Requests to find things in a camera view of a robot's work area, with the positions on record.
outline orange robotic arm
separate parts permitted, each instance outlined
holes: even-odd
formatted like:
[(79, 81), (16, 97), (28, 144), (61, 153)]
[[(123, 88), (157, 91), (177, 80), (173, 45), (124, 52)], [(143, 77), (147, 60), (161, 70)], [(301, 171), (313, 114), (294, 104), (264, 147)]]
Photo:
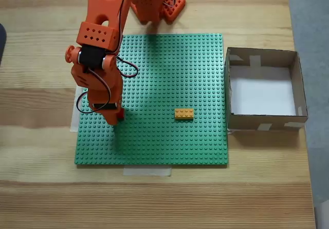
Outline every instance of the orange robotic arm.
[[(122, 31), (130, 6), (143, 22), (158, 22), (166, 7), (171, 7), (178, 15), (181, 9), (175, 8), (176, 0), (88, 0), (86, 21), (81, 23), (77, 43), (81, 47), (69, 46), (65, 53), (67, 62), (73, 62), (71, 74), (77, 85), (88, 88), (88, 92), (80, 95), (77, 108), (82, 97), (88, 94), (91, 111), (99, 112), (110, 125), (116, 125), (118, 119), (124, 118), (121, 107), (123, 79), (137, 75), (138, 68), (118, 57), (122, 41)], [(132, 65), (135, 75), (125, 75), (117, 67), (117, 60)]]

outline orange lego brick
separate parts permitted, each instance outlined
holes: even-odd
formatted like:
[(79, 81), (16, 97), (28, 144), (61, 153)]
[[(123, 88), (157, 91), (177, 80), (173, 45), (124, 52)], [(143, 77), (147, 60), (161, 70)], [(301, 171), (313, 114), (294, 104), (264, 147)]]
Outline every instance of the orange lego brick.
[(176, 120), (193, 120), (194, 110), (193, 108), (176, 108), (175, 109)]

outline masking tape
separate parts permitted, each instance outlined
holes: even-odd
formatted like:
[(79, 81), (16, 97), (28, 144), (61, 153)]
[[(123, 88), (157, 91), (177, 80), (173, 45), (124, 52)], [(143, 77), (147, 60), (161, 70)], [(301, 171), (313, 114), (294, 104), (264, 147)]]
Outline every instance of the masking tape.
[(261, 67), (261, 56), (250, 55), (249, 56), (250, 67)]
[(73, 103), (73, 111), (72, 111), (72, 119), (71, 119), (71, 128), (70, 131), (71, 132), (78, 132), (78, 128), (79, 128), (79, 119), (80, 119), (80, 112), (78, 111), (77, 107), (76, 107), (76, 103), (77, 103), (77, 99), (79, 97), (79, 95), (81, 95), (83, 92), (83, 87), (80, 87), (77, 85), (76, 87), (76, 94), (74, 97), (74, 103)]
[(285, 123), (284, 126), (301, 128), (301, 127), (304, 126), (304, 123), (300, 123), (300, 122), (288, 122), (288, 123)]
[(303, 116), (302, 106), (298, 107), (297, 112), (298, 112), (298, 116)]
[(272, 124), (260, 124), (257, 130), (269, 130)]
[(125, 165), (123, 175), (134, 176), (170, 176), (171, 166), (168, 165)]

